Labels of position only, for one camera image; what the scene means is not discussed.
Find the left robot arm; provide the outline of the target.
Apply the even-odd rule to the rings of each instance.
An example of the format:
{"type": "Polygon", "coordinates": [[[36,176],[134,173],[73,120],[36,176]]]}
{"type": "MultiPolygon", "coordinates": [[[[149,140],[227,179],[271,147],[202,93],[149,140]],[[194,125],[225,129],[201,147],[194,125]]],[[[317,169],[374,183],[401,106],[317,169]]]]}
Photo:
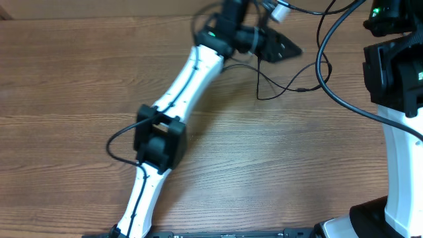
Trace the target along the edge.
{"type": "Polygon", "coordinates": [[[118,132],[134,130],[136,169],[134,187],[121,220],[109,237],[146,237],[152,226],[153,210],[166,178],[175,170],[187,148],[186,123],[209,84],[223,72],[224,63],[235,52],[256,55],[276,63],[301,55],[297,45],[268,27],[268,21],[282,22],[289,8],[282,1],[263,1],[265,15],[256,26],[245,26],[248,1],[222,1],[221,11],[196,30],[191,22],[194,45],[187,62],[166,93],[152,106],[139,108],[135,124],[118,132]]]}

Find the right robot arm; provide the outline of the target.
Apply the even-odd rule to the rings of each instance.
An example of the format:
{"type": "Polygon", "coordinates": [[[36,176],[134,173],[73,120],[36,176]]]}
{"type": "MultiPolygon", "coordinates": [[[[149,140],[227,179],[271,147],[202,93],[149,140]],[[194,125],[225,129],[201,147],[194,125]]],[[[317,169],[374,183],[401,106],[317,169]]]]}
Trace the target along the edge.
{"type": "Polygon", "coordinates": [[[314,237],[422,236],[422,2],[374,1],[364,27],[375,37],[399,37],[364,49],[365,86],[377,114],[334,94],[321,75],[325,47],[351,7],[319,43],[315,73],[324,92],[339,105],[382,123],[387,148],[388,194],[350,208],[345,216],[315,226],[314,237]]]}

